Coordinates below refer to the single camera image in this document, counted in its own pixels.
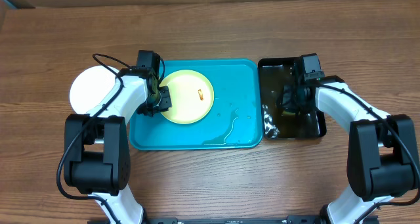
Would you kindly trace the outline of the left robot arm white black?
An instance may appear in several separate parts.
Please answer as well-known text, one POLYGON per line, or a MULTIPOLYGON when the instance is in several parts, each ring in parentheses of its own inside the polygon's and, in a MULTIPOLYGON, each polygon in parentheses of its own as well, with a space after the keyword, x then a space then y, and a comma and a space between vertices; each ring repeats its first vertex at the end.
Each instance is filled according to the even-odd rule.
POLYGON ((159 66, 93 66, 70 88, 74 112, 65 121, 56 185, 68 199, 94 200, 109 223, 150 221, 128 185, 127 124, 137 112, 153 116, 168 107, 169 91, 160 86, 164 73, 159 66))

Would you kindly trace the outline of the yellow plate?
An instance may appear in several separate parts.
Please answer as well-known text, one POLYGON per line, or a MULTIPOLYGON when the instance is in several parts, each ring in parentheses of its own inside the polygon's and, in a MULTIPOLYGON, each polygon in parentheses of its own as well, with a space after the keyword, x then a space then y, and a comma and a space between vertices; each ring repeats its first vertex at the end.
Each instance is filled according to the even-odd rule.
POLYGON ((211 82, 193 70, 178 70, 162 81, 168 86, 172 106, 163 116, 170 122, 190 124, 203 119, 213 106, 215 92, 211 82))

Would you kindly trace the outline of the white plate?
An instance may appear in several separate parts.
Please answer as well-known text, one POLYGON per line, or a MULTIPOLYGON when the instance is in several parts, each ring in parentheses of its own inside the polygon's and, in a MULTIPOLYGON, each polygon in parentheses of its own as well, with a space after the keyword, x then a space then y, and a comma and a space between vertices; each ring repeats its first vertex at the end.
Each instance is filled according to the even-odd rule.
POLYGON ((70 104, 77 114, 97 106, 115 85, 115 74, 105 67, 93 66, 80 73, 70 87, 70 104))

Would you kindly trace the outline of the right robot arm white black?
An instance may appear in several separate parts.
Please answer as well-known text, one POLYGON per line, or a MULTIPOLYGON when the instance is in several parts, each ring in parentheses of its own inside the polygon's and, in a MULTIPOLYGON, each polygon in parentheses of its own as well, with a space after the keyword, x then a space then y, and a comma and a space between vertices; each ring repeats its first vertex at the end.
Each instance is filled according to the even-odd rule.
POLYGON ((348 187, 323 210, 324 223, 363 223, 382 206, 410 206, 396 202, 419 190, 419 154, 415 128, 405 114, 391 115, 367 103, 337 76, 319 67, 307 71, 293 66, 293 81, 285 85, 278 104, 299 114, 317 110, 331 116, 348 133, 348 187))

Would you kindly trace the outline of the green yellow sponge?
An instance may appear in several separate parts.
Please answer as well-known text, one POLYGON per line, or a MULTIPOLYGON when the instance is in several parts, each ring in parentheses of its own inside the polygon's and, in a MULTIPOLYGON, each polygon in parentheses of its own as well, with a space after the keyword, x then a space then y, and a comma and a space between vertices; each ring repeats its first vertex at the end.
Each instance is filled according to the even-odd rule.
POLYGON ((284 111, 282 112, 282 115, 284 115, 284 116, 295 116, 295 115, 296 115, 296 113, 295 113, 295 112, 289 112, 289 111, 287 111, 287 110, 284 110, 284 111))

